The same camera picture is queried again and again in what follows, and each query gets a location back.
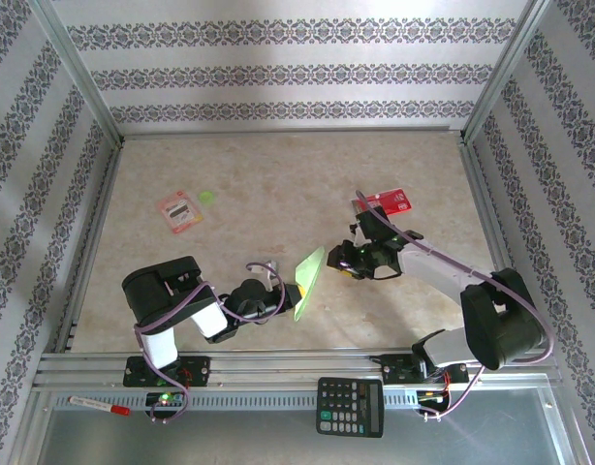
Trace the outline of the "red flat packet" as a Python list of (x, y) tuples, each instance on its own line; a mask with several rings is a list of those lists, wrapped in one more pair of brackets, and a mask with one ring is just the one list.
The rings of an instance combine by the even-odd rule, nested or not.
[(412, 208), (409, 199), (400, 188), (380, 192), (365, 198), (373, 208), (382, 207), (388, 216), (410, 211)]

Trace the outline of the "black desk calculator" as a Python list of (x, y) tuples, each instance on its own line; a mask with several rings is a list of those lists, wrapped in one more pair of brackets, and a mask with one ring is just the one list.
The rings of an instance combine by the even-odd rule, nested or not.
[(316, 430), (351, 438), (382, 438), (384, 395), (380, 380), (320, 378), (317, 384)]

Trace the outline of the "pink stapler blister pack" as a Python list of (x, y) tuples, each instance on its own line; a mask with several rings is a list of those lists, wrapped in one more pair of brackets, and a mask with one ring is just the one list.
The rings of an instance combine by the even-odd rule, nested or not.
[(184, 232), (204, 218), (183, 190), (157, 201), (156, 207), (174, 234)]

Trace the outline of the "controller board with green light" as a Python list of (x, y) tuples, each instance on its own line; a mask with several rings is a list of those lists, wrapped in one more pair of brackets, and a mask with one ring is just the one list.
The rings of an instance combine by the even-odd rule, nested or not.
[(161, 408), (180, 408), (183, 405), (183, 394), (181, 392), (149, 392), (145, 398), (145, 406)]

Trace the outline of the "white marker with red cap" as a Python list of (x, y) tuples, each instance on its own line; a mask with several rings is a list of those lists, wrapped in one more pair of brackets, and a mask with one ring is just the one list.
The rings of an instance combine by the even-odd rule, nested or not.
[(86, 397), (70, 396), (68, 398), (68, 402), (78, 407), (108, 412), (111, 414), (120, 415), (122, 417), (128, 417), (131, 413), (131, 410), (128, 407)]

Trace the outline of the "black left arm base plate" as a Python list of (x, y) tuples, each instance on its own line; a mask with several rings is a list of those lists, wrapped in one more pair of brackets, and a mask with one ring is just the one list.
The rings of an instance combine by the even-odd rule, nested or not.
[[(206, 387), (210, 372), (210, 358), (180, 356), (175, 362), (160, 368), (160, 371), (186, 388)], [(122, 384), (126, 388), (155, 388), (171, 385), (152, 371), (142, 356), (130, 356), (127, 359)]]

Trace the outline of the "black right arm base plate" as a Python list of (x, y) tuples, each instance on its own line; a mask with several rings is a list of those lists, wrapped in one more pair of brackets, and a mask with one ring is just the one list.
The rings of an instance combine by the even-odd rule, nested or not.
[(431, 361), (415, 354), (382, 354), (370, 360), (380, 366), (385, 385), (421, 385), (444, 383), (468, 383), (469, 375), (460, 364), (437, 367)]

